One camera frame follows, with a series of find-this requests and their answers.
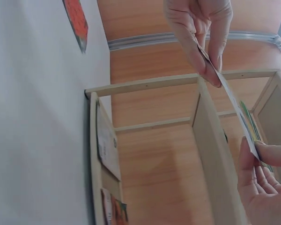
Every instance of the red poster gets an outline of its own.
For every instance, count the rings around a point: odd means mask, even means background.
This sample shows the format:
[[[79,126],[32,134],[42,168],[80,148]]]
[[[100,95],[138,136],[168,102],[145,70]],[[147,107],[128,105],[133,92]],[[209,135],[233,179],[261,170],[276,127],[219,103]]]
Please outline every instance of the red poster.
[[[62,0],[82,53],[86,51],[88,42],[88,23],[85,19],[80,0]]]

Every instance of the paper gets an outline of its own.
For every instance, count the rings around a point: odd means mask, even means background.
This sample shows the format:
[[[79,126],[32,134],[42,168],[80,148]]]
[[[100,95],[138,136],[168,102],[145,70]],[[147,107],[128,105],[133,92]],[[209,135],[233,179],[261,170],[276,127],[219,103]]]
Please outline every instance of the paper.
[[[62,0],[71,23],[73,32],[82,53],[85,53],[88,43],[89,26],[86,21],[80,0]]]
[[[255,142],[256,140],[261,141],[261,138],[259,136],[259,132],[257,130],[257,127],[255,125],[255,122],[254,122],[254,120],[253,120],[249,110],[247,109],[247,107],[245,106],[243,101],[240,101],[240,105],[242,107],[243,113],[246,116],[246,122],[248,124],[250,134],[251,134],[251,136],[253,138],[253,142]],[[271,172],[274,172],[273,168],[270,165],[265,164],[264,162],[262,162],[262,165],[267,167]]]
[[[118,180],[121,180],[118,163],[117,137],[107,116],[104,116],[99,102],[97,102],[96,105],[96,120],[99,159]]]
[[[247,141],[248,141],[248,144],[249,144],[249,147],[250,147],[250,151],[251,153],[258,159],[260,160],[259,158],[259,155],[256,151],[256,148],[255,148],[255,145],[254,145],[254,139],[253,137],[251,136],[251,133],[250,133],[250,130],[249,130],[249,126],[245,120],[245,117],[244,117],[244,114],[242,112],[242,109],[241,109],[241,106],[240,106],[240,102],[234,97],[234,94],[231,90],[231,88],[229,87],[228,85],[228,82],[227,80],[225,79],[225,77],[219,73],[215,67],[213,66],[213,64],[211,63],[210,59],[209,59],[209,56],[207,55],[207,53],[205,52],[204,49],[202,49],[202,47],[197,43],[197,46],[198,46],[198,49],[200,50],[201,54],[204,56],[204,58],[206,59],[206,61],[208,63],[210,63],[210,65],[213,67],[213,69],[215,70],[217,76],[219,77],[221,83],[222,83],[222,86],[224,87],[224,89],[226,90],[227,92],[227,95],[235,109],[235,112],[239,118],[239,121],[240,121],[240,124],[244,130],[244,135],[245,137],[247,138]]]
[[[128,225],[127,204],[117,200],[110,192],[101,189],[106,225]]]

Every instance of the wooden bookcase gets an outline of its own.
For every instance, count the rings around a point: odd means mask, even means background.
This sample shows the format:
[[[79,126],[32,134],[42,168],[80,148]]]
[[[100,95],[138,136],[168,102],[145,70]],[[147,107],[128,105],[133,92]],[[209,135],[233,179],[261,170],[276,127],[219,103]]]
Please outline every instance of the wooden bookcase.
[[[251,109],[251,113],[262,139],[268,144],[281,144],[281,78],[279,71],[277,69],[233,71],[225,72],[223,75],[227,80],[268,77],[268,82]],[[237,173],[234,162],[220,123],[220,117],[236,116],[236,113],[234,111],[217,112],[205,80],[197,74],[188,74],[118,83],[85,90],[85,94],[90,100],[90,160],[97,225],[104,224],[101,188],[108,189],[116,198],[123,200],[121,182],[101,165],[97,155],[96,103],[100,102],[99,97],[184,84],[197,84],[198,86],[196,107],[190,117],[114,128],[106,112],[103,114],[116,134],[190,124],[204,171],[214,224],[246,225],[248,223],[236,188]],[[274,171],[281,183],[281,168],[275,168]]]

